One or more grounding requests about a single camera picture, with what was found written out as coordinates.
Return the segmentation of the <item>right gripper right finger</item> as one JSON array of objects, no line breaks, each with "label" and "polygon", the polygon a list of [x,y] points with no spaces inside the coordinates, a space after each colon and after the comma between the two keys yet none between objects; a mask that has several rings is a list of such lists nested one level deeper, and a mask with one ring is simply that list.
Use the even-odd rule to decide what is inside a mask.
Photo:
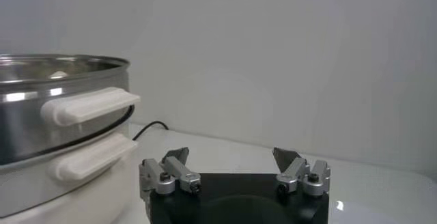
[{"label": "right gripper right finger", "polygon": [[273,148],[272,154],[280,171],[276,175],[278,195],[291,195],[298,187],[310,197],[329,194],[330,166],[325,160],[316,160],[310,167],[298,152]]}]

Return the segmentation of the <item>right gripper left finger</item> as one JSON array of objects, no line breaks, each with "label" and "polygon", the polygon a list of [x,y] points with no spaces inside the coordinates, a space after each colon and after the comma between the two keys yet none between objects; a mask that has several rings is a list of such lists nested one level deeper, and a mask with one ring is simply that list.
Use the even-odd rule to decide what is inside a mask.
[{"label": "right gripper left finger", "polygon": [[143,159],[139,164],[139,192],[142,200],[198,200],[202,193],[201,175],[186,166],[187,147],[168,151],[160,160]]}]

